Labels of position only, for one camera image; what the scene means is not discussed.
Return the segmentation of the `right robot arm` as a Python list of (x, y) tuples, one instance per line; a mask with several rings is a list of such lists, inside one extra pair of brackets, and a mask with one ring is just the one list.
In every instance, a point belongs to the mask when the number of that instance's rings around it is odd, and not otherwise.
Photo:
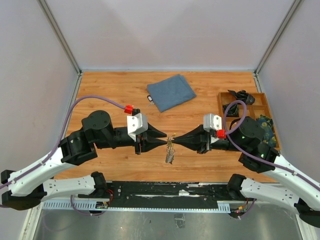
[(230, 134), (203, 123), (175, 137), (173, 143), (199, 154), (211, 150), (240, 152), (239, 162), (248, 170), (270, 177), (283, 189), (233, 174), (226, 186), (232, 200), (255, 199), (291, 210), (305, 223), (320, 226), (320, 184), (288, 162), (278, 150), (263, 141), (265, 131), (251, 117), (233, 120)]

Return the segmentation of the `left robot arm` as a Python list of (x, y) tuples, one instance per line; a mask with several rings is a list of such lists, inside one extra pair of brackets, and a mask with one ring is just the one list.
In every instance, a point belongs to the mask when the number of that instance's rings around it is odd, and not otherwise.
[(113, 127), (106, 111), (94, 111), (82, 119), (79, 130), (63, 138), (48, 155), (21, 170), (4, 170), (0, 178), (8, 190), (1, 195), (1, 207), (23, 211), (53, 198), (112, 195), (103, 173), (98, 171), (65, 180), (54, 176), (97, 158), (98, 149), (134, 147), (139, 155), (166, 145), (164, 132), (148, 123), (139, 110), (133, 113), (127, 117), (126, 126)]

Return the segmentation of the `black key fob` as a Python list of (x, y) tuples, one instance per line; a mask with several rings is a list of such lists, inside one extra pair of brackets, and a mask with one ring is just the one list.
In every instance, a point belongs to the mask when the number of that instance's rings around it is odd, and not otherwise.
[(152, 97), (151, 97), (150, 95), (147, 96), (147, 99), (148, 99), (150, 102), (153, 101), (153, 99), (152, 99)]

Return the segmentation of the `dark rolled tie middle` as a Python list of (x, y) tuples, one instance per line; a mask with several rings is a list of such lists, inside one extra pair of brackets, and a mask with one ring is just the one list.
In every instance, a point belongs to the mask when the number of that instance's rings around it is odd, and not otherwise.
[(229, 117), (229, 118), (238, 118), (239, 117), (239, 105), (236, 103), (236, 104), (233, 104), (229, 110), (227, 111), (227, 108), (230, 104), (225, 104), (222, 106), (222, 110), (223, 110), (223, 113), (225, 114), (226, 113), (226, 116)]

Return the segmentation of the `dark rolled tie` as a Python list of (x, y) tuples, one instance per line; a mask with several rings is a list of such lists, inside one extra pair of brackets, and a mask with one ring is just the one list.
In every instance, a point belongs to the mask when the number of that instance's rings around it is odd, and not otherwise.
[(234, 90), (228, 90), (228, 92), (235, 97), (236, 100), (244, 102), (246, 105), (253, 105), (256, 102), (255, 97), (249, 94), (245, 90), (240, 90), (238, 92)]
[(222, 110), (223, 110), (223, 113), (225, 114), (226, 113), (226, 116), (229, 117), (229, 118), (238, 118), (239, 117), (239, 105), (236, 103), (236, 104), (233, 104), (229, 110), (227, 111), (227, 108), (230, 104), (225, 104), (222, 106)]

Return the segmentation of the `folded blue cloth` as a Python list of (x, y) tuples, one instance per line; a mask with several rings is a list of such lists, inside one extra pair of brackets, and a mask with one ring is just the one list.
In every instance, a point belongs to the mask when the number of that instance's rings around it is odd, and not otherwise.
[(161, 113), (190, 101), (197, 96), (185, 76), (181, 74), (148, 84), (147, 91)]

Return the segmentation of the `dark rolled tie top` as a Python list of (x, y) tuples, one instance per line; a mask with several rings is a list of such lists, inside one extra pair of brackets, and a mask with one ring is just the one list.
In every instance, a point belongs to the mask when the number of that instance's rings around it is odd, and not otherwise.
[(246, 105), (253, 105), (256, 102), (255, 97), (249, 94), (245, 90), (240, 90), (238, 92), (234, 90), (228, 90), (228, 92), (235, 97), (236, 100), (244, 102)]

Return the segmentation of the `wooden compartment tray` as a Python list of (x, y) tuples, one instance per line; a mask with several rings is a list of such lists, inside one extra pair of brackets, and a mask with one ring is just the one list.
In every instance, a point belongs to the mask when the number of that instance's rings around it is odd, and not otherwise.
[[(272, 120), (273, 117), (272, 117), (271, 111), (269, 109), (266, 95), (264, 93), (250, 93), (250, 94), (255, 98), (255, 102), (252, 105), (246, 106), (247, 107), (246, 116), (251, 117), (255, 120), (259, 119), (260, 117), (262, 117), (264, 120), (266, 120), (267, 118)], [(223, 117), (223, 115), (224, 115), (223, 106), (227, 105), (235, 100), (236, 100), (236, 98), (228, 91), (218, 93), (218, 95), (217, 95), (218, 112), (221, 117)], [(227, 116), (226, 117), (227, 129), (230, 128), (232, 121), (237, 118), (240, 118), (243, 115), (243, 113), (244, 113), (244, 108), (241, 104), (239, 104), (238, 105), (238, 114), (236, 114), (235, 116), (231, 116), (231, 117)], [(273, 137), (274, 140), (272, 140), (271, 143), (275, 144), (275, 149), (279, 151), (281, 149), (281, 145), (280, 145), (280, 142), (278, 139), (276, 126), (272, 121), (268, 121), (268, 122), (272, 123), (271, 130), (272, 130), (273, 134), (271, 134), (270, 136)]]

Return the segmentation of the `blue floral rolled tie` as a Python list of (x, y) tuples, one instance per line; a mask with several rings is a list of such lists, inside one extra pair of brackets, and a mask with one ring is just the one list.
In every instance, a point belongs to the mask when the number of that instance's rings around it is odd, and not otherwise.
[(264, 136), (262, 141), (267, 143), (269, 146), (275, 148), (277, 145), (276, 135), (273, 132), (274, 122), (270, 117), (265, 115), (260, 115), (256, 121), (259, 123), (260, 127), (264, 130)]

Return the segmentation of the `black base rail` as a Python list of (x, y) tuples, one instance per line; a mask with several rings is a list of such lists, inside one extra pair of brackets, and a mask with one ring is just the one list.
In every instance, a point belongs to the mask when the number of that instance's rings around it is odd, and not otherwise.
[(107, 191), (98, 199), (113, 193), (110, 206), (138, 209), (216, 209), (219, 201), (245, 202), (246, 197), (228, 193), (225, 183), (108, 181)]

